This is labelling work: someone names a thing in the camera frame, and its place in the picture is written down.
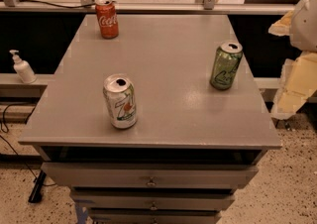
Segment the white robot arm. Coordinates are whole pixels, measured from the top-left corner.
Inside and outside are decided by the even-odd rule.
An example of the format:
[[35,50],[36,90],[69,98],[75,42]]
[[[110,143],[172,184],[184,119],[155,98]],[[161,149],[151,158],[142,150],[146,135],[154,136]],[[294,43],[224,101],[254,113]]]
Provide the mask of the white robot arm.
[[317,0],[300,0],[268,32],[289,36],[291,45],[301,50],[296,60],[285,61],[270,111],[272,118],[286,120],[317,91]]

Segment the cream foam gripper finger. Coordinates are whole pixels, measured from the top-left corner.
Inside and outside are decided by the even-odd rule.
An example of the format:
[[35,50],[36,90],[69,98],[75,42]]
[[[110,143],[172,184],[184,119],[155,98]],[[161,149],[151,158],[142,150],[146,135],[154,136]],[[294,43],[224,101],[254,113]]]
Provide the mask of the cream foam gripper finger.
[[273,99],[270,115],[283,120],[293,116],[317,90],[317,13],[290,11],[272,24],[268,32],[290,36],[291,45],[301,50],[296,60],[285,61]]

